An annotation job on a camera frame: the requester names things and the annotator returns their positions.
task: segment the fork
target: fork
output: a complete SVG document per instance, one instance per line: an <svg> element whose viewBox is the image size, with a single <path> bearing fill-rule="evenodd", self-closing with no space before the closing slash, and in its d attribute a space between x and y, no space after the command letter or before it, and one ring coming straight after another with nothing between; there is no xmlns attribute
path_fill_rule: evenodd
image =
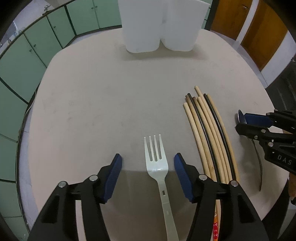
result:
<svg viewBox="0 0 296 241"><path fill-rule="evenodd" d="M177 229L176 229L174 218L172 215L172 210L170 208L170 200L168 198L168 191L167 191L167 188L165 185L165 177L168 173L168 162L167 162L167 159L165 156L165 150L163 148L163 142L161 140L161 135L159 135L161 159L159 158L156 136L154 136L154 146L155 146L157 160L155 160L155 157L154 157L154 150L153 150L151 136L149 136L149 141L150 141L150 150L151 150L152 160L150 159L150 156L149 156L146 137L144 137L145 159L146 159L147 172L148 172L149 176L151 176L153 179L155 179L158 183L161 204L163 206L163 215L165 218L165 228L166 228L166 232L167 232L168 241L179 241Z"/></svg>

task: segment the white plastic container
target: white plastic container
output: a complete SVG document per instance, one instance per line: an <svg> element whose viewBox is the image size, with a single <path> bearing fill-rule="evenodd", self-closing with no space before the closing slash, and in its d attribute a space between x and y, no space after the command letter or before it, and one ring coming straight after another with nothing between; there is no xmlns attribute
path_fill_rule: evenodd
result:
<svg viewBox="0 0 296 241"><path fill-rule="evenodd" d="M123 40L132 53L157 50L163 0L118 0Z"/></svg>
<svg viewBox="0 0 296 241"><path fill-rule="evenodd" d="M165 5L161 41L171 50L192 50L210 5L199 0L165 0Z"/></svg>

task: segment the white countertop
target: white countertop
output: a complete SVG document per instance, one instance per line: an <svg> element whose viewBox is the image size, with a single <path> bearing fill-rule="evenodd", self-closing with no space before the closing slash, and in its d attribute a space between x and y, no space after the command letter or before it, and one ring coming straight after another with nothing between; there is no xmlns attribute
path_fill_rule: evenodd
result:
<svg viewBox="0 0 296 241"><path fill-rule="evenodd" d="M168 159L168 194L180 240L186 240L195 205L182 192L173 157L181 152L203 173L197 145L183 108L194 86L209 93L224 121L240 172L240 184L259 216L276 202L288 173L259 164L249 139L235 131L235 115L265 114L273 105L243 58L218 35L201 30L194 49L131 54L121 29L77 42L52 59L33 107L29 165L34 197L41 210L59 181L82 182L123 158L112 198L101 205L111 240L166 240L157 183L146 172L144 136L162 135ZM82 224L78 221L81 235Z"/></svg>

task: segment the wooden door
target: wooden door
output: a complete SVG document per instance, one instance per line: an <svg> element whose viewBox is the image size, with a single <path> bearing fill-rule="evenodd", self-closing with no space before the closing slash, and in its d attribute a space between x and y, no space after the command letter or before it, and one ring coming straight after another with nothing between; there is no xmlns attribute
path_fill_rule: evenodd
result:
<svg viewBox="0 0 296 241"><path fill-rule="evenodd" d="M242 41L242 46L259 70L272 58L287 31L276 12L263 0L259 0L252 23Z"/></svg>
<svg viewBox="0 0 296 241"><path fill-rule="evenodd" d="M46 66L49 65L53 56L62 50L47 18L42 18L32 25L25 31L25 35Z"/></svg>
<svg viewBox="0 0 296 241"><path fill-rule="evenodd" d="M65 8L61 7L48 14L47 17L59 42L64 48L75 37Z"/></svg>
<svg viewBox="0 0 296 241"><path fill-rule="evenodd" d="M236 40L252 0L220 0L211 30Z"/></svg>
<svg viewBox="0 0 296 241"><path fill-rule="evenodd" d="M45 70L24 35L19 36L0 59L0 77L28 102Z"/></svg>
<svg viewBox="0 0 296 241"><path fill-rule="evenodd" d="M121 25L117 0L94 0L100 28Z"/></svg>
<svg viewBox="0 0 296 241"><path fill-rule="evenodd" d="M76 34L99 29L92 0L76 0L67 4Z"/></svg>

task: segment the screw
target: screw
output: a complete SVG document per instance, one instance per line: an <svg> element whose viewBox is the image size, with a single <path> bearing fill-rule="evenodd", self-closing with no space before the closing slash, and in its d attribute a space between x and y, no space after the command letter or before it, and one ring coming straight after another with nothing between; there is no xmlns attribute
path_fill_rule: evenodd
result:
<svg viewBox="0 0 296 241"><path fill-rule="evenodd" d="M65 181L61 181L60 183L59 183L59 187L60 188L63 188L64 186L66 186L67 185L67 183L65 182Z"/></svg>
<svg viewBox="0 0 296 241"><path fill-rule="evenodd" d="M198 178L202 181L207 180L207 176L205 174L200 174Z"/></svg>
<svg viewBox="0 0 296 241"><path fill-rule="evenodd" d="M235 180L232 180L230 182L230 184L233 185L234 187L237 187L239 185L239 183L237 181L235 181Z"/></svg>
<svg viewBox="0 0 296 241"><path fill-rule="evenodd" d="M97 176L97 175L91 175L91 176L89 177L89 179L93 182L93 181L95 181L95 180L98 179L98 176Z"/></svg>

